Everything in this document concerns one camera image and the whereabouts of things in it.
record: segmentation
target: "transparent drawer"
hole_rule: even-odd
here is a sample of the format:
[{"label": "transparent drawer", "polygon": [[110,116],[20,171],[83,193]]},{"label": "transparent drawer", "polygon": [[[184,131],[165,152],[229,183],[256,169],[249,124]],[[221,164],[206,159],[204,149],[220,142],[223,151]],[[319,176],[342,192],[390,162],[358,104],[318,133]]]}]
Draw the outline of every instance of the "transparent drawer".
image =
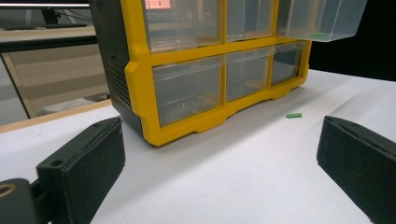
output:
[{"label": "transparent drawer", "polygon": [[297,76],[300,58],[306,42],[276,45],[271,85],[275,85]]},{"label": "transparent drawer", "polygon": [[221,41],[221,0],[144,0],[151,52]]},{"label": "transparent drawer", "polygon": [[228,0],[227,41],[237,41],[272,33],[274,0]]},{"label": "transparent drawer", "polygon": [[227,101],[262,90],[274,47],[227,54]]},{"label": "transparent drawer", "polygon": [[161,126],[219,105],[221,57],[153,68]]},{"label": "transparent drawer", "polygon": [[276,35],[328,42],[356,34],[367,0],[280,0]]}]

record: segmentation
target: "bolt hole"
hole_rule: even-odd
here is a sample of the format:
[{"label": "bolt hole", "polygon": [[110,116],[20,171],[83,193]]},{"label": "bolt hole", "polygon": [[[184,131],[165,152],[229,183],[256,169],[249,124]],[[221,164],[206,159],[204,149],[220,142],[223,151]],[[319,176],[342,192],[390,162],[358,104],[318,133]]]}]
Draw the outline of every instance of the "bolt hole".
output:
[{"label": "bolt hole", "polygon": [[59,166],[63,163],[63,161],[53,161],[50,165],[51,166]]},{"label": "bolt hole", "polygon": [[11,193],[12,191],[14,191],[14,189],[17,186],[15,184],[5,184],[5,185],[1,185],[0,186],[0,198],[8,195],[9,193]]}]

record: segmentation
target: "yellow frame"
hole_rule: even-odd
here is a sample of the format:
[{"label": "yellow frame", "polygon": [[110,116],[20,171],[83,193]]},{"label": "yellow frame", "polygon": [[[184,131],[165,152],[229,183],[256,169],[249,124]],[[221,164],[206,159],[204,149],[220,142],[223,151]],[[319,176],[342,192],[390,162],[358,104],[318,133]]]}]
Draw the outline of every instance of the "yellow frame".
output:
[{"label": "yellow frame", "polygon": [[[275,36],[278,0],[274,0],[274,19],[272,36],[245,40],[240,42],[226,42],[227,27],[227,1],[221,0],[222,6],[222,42],[215,46],[186,49],[182,51],[164,52],[151,54],[146,37],[146,25],[142,1],[120,0],[122,14],[125,22],[125,31],[131,61],[125,67],[125,76],[131,97],[131,107],[134,113],[141,118],[144,138],[155,146],[160,146],[188,133],[201,133],[223,123],[228,117],[248,106],[260,101],[277,99],[288,94],[291,90],[302,85],[308,72],[308,59],[311,43],[303,49],[300,60],[300,68],[297,77],[281,84],[271,86],[271,76],[267,76],[266,87],[258,92],[242,97],[232,102],[227,102],[225,65],[222,66],[221,74],[221,100],[220,106],[207,110],[203,113],[182,119],[175,123],[161,127],[158,116],[157,101],[155,96],[152,67],[166,63],[180,63],[204,57],[222,55],[229,52],[258,49],[262,47],[285,44],[298,39]],[[270,57],[269,74],[272,74],[273,56]]]}]

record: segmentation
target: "tabletop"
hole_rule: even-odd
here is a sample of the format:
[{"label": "tabletop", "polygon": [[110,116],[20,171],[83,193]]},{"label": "tabletop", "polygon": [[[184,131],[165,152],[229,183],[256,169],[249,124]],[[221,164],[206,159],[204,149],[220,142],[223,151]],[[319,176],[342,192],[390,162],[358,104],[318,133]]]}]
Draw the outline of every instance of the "tabletop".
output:
[{"label": "tabletop", "polygon": [[[396,141],[396,83],[310,70],[303,86],[154,147],[124,122],[126,164],[92,223],[371,223],[318,166],[324,116]],[[302,113],[287,119],[289,113]],[[0,180],[35,166],[111,106],[0,134]]]}]

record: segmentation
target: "dark wall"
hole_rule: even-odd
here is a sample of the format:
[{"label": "dark wall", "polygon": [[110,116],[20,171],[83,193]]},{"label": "dark wall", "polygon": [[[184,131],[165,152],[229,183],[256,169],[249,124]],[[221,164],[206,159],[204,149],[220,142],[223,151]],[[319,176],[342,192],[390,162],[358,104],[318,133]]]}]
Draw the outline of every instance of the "dark wall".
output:
[{"label": "dark wall", "polygon": [[396,81],[396,10],[391,0],[368,0],[357,35],[314,42],[310,68]]}]

